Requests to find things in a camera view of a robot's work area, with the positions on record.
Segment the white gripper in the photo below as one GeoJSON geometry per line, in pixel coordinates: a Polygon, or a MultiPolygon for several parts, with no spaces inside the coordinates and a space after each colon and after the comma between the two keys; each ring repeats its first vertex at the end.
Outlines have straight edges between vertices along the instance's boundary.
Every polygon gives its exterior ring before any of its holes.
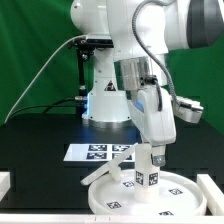
{"type": "Polygon", "coordinates": [[[176,128],[169,93],[161,88],[162,110],[158,110],[158,93],[155,87],[137,92],[135,101],[128,101],[132,122],[152,146],[152,163],[156,167],[166,164],[166,144],[176,140],[176,128]]]}

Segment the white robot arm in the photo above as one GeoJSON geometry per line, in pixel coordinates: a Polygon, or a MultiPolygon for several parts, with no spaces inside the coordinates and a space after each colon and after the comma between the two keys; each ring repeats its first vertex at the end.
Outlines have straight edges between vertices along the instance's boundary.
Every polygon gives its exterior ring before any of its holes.
{"type": "Polygon", "coordinates": [[[163,166],[174,118],[196,123],[203,112],[175,93],[164,56],[214,44],[224,34],[224,0],[73,0],[70,15],[85,45],[112,50],[131,119],[152,147],[152,164],[163,166]]]}

